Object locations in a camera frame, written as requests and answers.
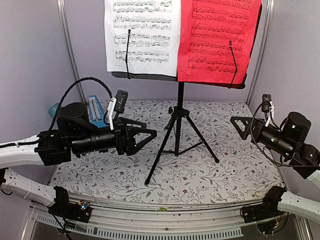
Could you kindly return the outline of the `black music stand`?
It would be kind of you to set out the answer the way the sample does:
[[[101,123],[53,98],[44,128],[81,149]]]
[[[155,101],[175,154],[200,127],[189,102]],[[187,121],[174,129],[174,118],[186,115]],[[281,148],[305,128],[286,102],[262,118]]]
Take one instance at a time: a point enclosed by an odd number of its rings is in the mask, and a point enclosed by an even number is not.
[[[177,97],[177,106],[170,110],[170,120],[166,126],[166,130],[170,133],[172,130],[175,130],[175,149],[172,153],[176,156],[179,156],[182,151],[180,150],[180,136],[181,136],[181,124],[182,120],[186,119],[188,122],[191,121],[190,113],[188,110],[183,108],[184,101],[184,85],[187,82],[179,82],[178,81],[178,68],[177,74],[175,77],[166,76],[166,75],[155,75],[155,74],[133,74],[127,72],[110,72],[114,77],[117,78],[126,78],[126,79],[153,79],[153,80],[165,80],[165,81],[176,81],[178,83],[178,97]]]

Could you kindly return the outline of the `white sheet music paper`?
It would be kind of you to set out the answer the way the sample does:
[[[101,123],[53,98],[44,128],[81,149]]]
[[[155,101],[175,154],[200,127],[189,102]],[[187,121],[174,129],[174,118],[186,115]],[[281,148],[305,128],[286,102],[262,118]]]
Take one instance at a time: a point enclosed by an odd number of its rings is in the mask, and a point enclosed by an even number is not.
[[[176,77],[181,10],[179,0],[106,0],[107,71]]]

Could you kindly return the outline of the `red sheet music paper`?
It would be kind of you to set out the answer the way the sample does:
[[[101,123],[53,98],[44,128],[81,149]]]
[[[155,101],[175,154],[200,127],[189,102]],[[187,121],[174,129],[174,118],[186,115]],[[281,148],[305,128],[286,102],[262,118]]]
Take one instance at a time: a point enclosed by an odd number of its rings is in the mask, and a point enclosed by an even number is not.
[[[177,80],[243,88],[262,12],[260,0],[183,0]]]

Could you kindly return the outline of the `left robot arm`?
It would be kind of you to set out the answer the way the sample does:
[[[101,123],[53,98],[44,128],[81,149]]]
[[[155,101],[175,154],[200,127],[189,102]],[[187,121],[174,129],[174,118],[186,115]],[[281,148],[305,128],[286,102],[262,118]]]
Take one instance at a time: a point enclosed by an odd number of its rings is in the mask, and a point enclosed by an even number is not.
[[[90,122],[87,107],[79,102],[57,110],[57,129],[49,129],[29,138],[0,146],[0,188],[19,193],[63,216],[74,213],[68,191],[62,187],[40,184],[12,168],[22,165],[53,166],[71,161],[71,156],[116,149],[119,155],[132,156],[152,141],[157,132],[143,122],[117,118],[97,127]]]

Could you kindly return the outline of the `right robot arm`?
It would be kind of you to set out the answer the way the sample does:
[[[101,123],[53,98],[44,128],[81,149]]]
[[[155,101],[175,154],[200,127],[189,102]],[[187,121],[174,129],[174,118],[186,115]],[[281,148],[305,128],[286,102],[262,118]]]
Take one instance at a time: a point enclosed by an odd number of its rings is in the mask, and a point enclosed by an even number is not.
[[[261,143],[280,154],[303,179],[317,187],[320,185],[320,152],[313,145],[305,143],[311,122],[302,114],[290,112],[283,120],[281,130],[254,117],[233,116],[230,121],[243,140],[251,136],[252,143]],[[319,223],[320,203],[293,194],[284,187],[273,186],[261,204],[244,206],[240,211],[245,223],[273,218],[283,213]]]

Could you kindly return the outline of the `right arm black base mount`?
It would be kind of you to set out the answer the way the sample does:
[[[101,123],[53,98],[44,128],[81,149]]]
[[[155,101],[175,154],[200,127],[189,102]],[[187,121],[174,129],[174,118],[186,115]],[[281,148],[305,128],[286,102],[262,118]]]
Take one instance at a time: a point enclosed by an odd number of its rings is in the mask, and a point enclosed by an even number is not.
[[[278,210],[278,204],[286,191],[287,189],[284,187],[271,187],[263,197],[262,203],[244,205],[240,209],[240,216],[245,223],[251,223],[283,215],[284,211]]]

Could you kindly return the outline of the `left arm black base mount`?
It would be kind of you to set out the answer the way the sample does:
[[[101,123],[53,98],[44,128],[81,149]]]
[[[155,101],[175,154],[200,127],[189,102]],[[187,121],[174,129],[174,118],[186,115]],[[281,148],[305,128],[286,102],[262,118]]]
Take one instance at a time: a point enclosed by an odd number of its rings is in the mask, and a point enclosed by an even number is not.
[[[64,220],[74,220],[82,223],[88,223],[92,214],[92,208],[85,200],[72,203],[69,200],[69,194],[66,189],[55,186],[54,204],[48,207],[48,212]]]

